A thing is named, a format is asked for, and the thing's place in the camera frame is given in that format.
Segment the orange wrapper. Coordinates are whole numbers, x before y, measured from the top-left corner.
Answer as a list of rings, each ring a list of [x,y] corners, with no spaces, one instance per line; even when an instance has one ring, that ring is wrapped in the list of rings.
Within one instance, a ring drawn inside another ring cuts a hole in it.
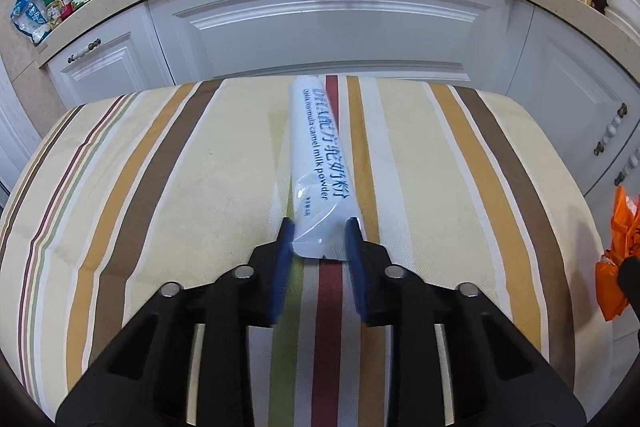
[[[605,321],[613,321],[629,305],[617,277],[626,259],[639,258],[639,199],[629,197],[622,186],[615,191],[610,231],[610,247],[594,268],[597,303]]]

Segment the white blue milk powder sachet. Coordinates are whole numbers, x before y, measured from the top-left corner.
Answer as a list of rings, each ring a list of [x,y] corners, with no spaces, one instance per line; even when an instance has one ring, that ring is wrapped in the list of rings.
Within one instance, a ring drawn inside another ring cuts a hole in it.
[[[345,228],[360,210],[323,80],[298,76],[290,86],[294,253],[347,259]]]

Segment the striped tablecloth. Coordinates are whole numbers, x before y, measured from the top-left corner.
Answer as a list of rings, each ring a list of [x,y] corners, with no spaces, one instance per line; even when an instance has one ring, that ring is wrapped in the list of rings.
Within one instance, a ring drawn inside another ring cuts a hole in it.
[[[48,416],[163,283],[216,280],[292,215],[286,77],[206,81],[66,113],[1,218],[1,349]],[[326,78],[364,236],[427,282],[470,281],[588,414],[608,396],[603,246],[573,177],[505,96]],[[390,334],[359,320],[345,265],[295,260],[250,334],[261,426],[381,426]]]

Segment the white stacked bowls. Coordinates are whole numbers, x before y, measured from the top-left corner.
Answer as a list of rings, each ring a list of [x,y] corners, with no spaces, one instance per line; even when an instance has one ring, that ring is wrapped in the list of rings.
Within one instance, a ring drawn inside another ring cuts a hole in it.
[[[605,16],[639,31],[638,0],[606,0]]]

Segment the blue white snack bag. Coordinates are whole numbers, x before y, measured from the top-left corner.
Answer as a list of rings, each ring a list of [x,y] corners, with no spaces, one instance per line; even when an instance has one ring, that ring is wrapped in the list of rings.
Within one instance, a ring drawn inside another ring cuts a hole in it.
[[[16,0],[10,17],[15,28],[34,46],[39,46],[51,32],[43,0]]]

